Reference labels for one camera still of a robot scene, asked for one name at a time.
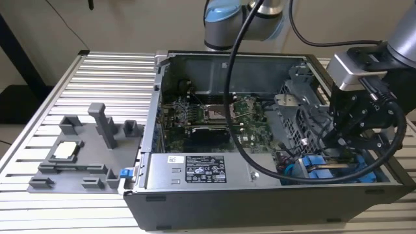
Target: slotted aluminum platform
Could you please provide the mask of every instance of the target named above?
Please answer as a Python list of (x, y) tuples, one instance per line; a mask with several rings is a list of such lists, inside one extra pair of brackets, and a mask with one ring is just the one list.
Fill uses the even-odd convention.
[[(88, 56), (78, 56), (0, 160), (0, 231), (144, 233), (119, 195), (30, 194), (26, 191), (60, 133), (58, 124), (64, 115), (76, 114), (83, 122), (92, 122), (88, 105), (104, 102), (106, 114), (115, 122), (135, 119), (138, 123), (146, 123), (154, 60), (152, 54), (92, 52)], [(320, 61), (324, 66), (328, 64), (327, 59)], [(404, 149), (396, 153), (396, 158), (416, 179), (415, 129), (410, 123)], [(347, 224), (190, 230), (188, 233), (415, 234), (415, 220), (416, 193), (411, 193), (394, 204), (374, 206)]]

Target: sticker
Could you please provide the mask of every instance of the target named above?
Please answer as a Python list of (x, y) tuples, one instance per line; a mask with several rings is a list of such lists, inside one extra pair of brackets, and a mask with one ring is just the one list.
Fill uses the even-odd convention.
[(183, 163), (184, 158), (183, 156), (168, 156), (168, 163)]
[(187, 183), (227, 183), (224, 156), (187, 156)]

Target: motherboard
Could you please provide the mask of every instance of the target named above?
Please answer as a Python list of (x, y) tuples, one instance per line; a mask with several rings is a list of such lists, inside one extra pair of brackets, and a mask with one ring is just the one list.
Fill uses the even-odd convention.
[[(226, 123), (224, 106), (210, 101), (219, 98), (190, 94), (163, 105), (167, 153), (238, 152)], [(252, 154), (275, 152), (274, 135), (259, 97), (235, 94), (232, 100), (232, 131), (246, 151)]]

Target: barcode sticker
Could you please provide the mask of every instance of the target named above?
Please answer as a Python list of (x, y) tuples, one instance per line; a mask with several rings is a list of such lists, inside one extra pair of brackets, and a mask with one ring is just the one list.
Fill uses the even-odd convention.
[(183, 163), (184, 157), (183, 156), (168, 156), (168, 163)]

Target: screw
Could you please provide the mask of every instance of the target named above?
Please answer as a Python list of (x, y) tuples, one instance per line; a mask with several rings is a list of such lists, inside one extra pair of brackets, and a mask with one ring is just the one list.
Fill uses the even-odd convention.
[(256, 180), (259, 178), (259, 173), (258, 172), (251, 172), (251, 178), (252, 180)]

